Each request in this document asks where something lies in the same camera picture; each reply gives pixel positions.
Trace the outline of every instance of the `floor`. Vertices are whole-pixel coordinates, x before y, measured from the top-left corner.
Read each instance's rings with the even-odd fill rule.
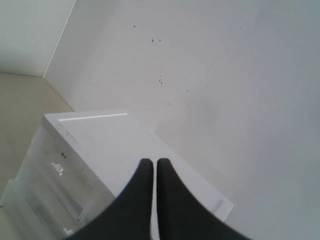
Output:
[[[0,196],[15,178],[43,115],[72,111],[43,78],[0,73]],[[1,239],[17,239],[1,211],[0,233]]]

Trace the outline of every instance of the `beige floor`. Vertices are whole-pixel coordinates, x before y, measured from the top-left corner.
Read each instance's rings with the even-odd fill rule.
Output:
[[[0,73],[0,196],[15,178],[42,116],[62,112],[72,109],[43,78]],[[0,239],[17,239],[1,211]]]

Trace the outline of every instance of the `white drawer unit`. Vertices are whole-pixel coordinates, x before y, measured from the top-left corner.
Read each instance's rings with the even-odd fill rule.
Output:
[[[169,158],[199,202],[225,220],[233,204],[155,135],[145,131],[130,113],[121,110],[46,114],[16,179],[5,189],[2,207],[24,239],[59,240],[112,203],[142,158],[151,159],[154,167],[158,159]],[[151,234],[158,240],[155,191],[156,187]],[[17,211],[23,216],[33,213],[33,221],[23,221]]]

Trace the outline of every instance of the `white cabinet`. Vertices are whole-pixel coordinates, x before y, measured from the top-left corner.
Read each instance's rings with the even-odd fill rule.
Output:
[[[222,221],[231,211],[228,199],[126,111],[45,115],[1,206],[26,239],[61,239],[101,213],[142,158],[151,159],[154,167],[158,159],[169,158],[209,211]],[[155,191],[151,234],[157,240]]]

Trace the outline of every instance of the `white wall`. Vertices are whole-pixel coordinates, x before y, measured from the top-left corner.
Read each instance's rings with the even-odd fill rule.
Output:
[[[74,0],[3,0],[0,72],[42,77]]]
[[[45,77],[76,111],[133,111],[233,201],[238,231],[318,239],[319,9],[77,0]]]

